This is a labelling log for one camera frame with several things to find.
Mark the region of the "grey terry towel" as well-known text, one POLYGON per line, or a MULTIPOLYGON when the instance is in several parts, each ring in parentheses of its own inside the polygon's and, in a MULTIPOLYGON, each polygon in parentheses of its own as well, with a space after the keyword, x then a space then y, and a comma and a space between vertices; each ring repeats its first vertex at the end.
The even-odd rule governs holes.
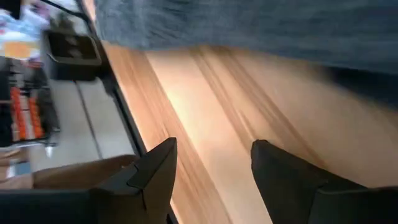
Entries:
POLYGON ((398 0, 94 0, 98 35, 141 50, 224 45, 398 73, 398 0))

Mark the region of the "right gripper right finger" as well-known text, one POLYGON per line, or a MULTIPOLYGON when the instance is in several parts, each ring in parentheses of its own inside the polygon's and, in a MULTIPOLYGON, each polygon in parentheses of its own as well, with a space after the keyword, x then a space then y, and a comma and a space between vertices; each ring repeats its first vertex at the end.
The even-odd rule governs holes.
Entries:
POLYGON ((251 170, 273 224, 307 224, 317 191, 363 189, 266 140, 251 147, 251 170))

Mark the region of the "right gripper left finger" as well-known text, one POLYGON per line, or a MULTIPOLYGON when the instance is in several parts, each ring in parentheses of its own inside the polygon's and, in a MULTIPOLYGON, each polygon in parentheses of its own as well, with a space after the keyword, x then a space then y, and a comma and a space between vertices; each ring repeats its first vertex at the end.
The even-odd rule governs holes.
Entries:
POLYGON ((91 190, 98 224, 166 224, 177 167, 167 138, 91 190))

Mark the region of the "shelf with orange items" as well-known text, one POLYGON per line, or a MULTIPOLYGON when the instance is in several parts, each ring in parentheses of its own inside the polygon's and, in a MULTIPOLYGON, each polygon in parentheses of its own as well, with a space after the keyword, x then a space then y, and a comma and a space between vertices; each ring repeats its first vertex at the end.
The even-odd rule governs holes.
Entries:
POLYGON ((0 147, 59 144, 60 122, 50 88, 18 88, 0 100, 0 147))

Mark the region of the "brown cardboard box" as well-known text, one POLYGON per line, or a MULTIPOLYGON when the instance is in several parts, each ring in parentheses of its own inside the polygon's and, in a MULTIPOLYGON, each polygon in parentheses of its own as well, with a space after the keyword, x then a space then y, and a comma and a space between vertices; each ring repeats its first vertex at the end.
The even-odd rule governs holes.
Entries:
POLYGON ((43 169, 31 174, 0 180, 0 190, 89 189, 121 171, 136 159, 135 155, 121 155, 103 160, 43 169))

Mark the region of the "black plastic bin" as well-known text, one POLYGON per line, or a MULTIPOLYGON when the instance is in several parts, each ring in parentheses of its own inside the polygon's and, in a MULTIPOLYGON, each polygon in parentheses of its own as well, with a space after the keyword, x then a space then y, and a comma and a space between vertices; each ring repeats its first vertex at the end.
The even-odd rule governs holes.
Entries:
POLYGON ((40 59, 46 76, 73 81, 95 80, 103 62, 92 37, 55 30, 42 32, 40 59))

